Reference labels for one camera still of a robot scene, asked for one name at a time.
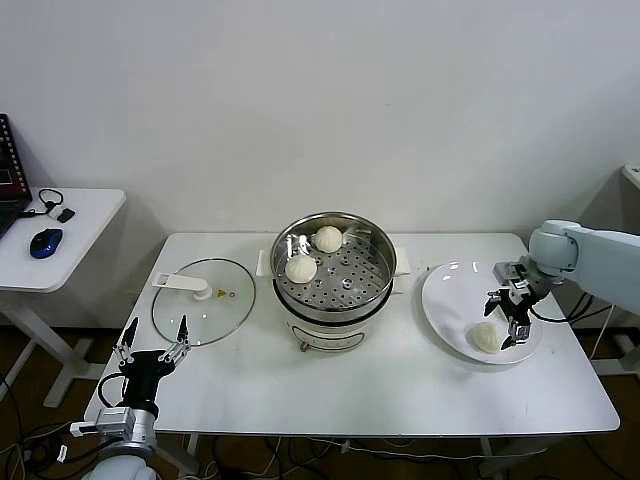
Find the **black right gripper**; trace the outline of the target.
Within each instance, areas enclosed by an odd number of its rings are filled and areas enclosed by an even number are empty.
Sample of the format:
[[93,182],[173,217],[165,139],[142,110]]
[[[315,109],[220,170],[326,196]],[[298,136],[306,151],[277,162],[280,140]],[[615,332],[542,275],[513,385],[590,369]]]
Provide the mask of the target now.
[[530,334],[528,311],[540,297],[530,284],[509,284],[496,291],[488,292],[484,306],[484,316],[489,316],[496,308],[503,307],[509,321],[508,335],[500,349],[506,350],[527,341]]

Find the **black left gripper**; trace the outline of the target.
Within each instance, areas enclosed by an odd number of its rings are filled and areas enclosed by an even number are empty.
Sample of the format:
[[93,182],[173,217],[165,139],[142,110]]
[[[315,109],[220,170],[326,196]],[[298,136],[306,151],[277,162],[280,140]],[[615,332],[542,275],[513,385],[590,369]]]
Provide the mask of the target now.
[[165,352],[161,350],[140,351],[132,354],[139,318],[135,317],[113,346],[121,373],[127,386],[119,406],[130,408],[156,408],[156,395],[160,380],[170,375],[191,350],[187,316],[183,315],[176,341]]

